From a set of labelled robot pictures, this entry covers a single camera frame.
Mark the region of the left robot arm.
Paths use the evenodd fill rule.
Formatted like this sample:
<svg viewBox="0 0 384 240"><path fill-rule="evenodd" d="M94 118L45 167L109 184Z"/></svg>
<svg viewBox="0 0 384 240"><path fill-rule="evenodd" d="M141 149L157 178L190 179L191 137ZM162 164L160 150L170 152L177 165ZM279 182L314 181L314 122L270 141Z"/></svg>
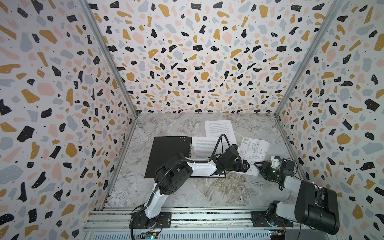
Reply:
<svg viewBox="0 0 384 240"><path fill-rule="evenodd" d="M230 171L246 173L250 167L234 146L230 146L223 154L203 160L186 158L182 153L177 153L155 171L154 189L144 204L146 217L156 218L168 196L178 191L191 177L220 177Z"/></svg>

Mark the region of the technical drawing sheet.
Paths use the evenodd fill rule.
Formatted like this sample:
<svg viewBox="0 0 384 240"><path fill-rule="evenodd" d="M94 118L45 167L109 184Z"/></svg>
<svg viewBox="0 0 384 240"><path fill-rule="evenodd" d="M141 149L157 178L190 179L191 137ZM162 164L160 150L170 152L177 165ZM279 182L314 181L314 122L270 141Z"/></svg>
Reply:
<svg viewBox="0 0 384 240"><path fill-rule="evenodd" d="M270 143L267 141L243 137L238 151L242 160L247 160L250 164L250 168L244 175L258 177L260 171L254 163L263 162L266 159L269 147Z"/></svg>

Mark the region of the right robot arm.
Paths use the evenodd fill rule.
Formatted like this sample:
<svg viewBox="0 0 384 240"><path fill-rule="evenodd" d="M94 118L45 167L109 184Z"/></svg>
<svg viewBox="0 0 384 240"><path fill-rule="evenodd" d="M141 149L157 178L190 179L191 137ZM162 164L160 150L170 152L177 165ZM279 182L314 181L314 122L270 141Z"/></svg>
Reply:
<svg viewBox="0 0 384 240"><path fill-rule="evenodd" d="M277 183L279 189L295 194L294 203L273 201L263 215L252 212L253 223L266 221L271 227L286 227L290 223L305 225L329 235L340 229L337 193L300 179L299 167L293 159L273 159L254 163L264 180Z"/></svg>

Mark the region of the orange black file folder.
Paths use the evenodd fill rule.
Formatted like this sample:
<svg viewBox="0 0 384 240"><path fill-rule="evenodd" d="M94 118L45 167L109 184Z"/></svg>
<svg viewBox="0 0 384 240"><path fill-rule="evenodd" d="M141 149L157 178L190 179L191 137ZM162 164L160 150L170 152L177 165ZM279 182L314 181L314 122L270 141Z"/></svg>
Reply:
<svg viewBox="0 0 384 240"><path fill-rule="evenodd" d="M155 177L155 170L177 153L182 153L185 157L192 159L191 145L192 137L154 137L145 178L153 179Z"/></svg>

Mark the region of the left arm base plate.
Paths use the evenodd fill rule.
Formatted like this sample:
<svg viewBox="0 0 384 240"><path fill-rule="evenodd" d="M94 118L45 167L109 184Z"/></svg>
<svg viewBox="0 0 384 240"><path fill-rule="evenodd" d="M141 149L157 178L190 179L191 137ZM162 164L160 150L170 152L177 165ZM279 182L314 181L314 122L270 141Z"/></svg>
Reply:
<svg viewBox="0 0 384 240"><path fill-rule="evenodd" d="M134 213L130 222L130 229L169 229L171 227L172 213L160 212L157 217L149 219L145 212Z"/></svg>

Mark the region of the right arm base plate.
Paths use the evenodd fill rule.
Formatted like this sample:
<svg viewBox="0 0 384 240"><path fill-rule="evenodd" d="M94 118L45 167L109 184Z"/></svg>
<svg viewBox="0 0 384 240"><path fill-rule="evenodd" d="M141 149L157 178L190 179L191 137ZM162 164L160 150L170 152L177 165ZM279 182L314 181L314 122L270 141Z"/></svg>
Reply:
<svg viewBox="0 0 384 240"><path fill-rule="evenodd" d="M275 213L270 214L267 210L252 211L251 222L254 228L267 228L267 227L293 227L293 223L289 220L277 216Z"/></svg>

